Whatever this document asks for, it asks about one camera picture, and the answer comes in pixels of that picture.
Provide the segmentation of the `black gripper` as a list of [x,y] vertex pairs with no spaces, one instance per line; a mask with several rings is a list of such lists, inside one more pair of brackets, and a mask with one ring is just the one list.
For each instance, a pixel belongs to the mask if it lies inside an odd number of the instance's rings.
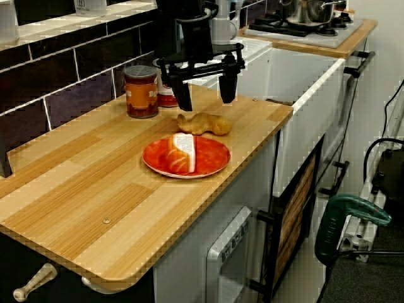
[[179,20],[184,35],[183,50],[158,60],[162,81],[172,89],[183,111],[193,110],[188,84],[183,81],[220,74],[220,96],[224,104],[229,104],[235,99],[237,76],[245,68],[244,46],[213,44],[209,19]]

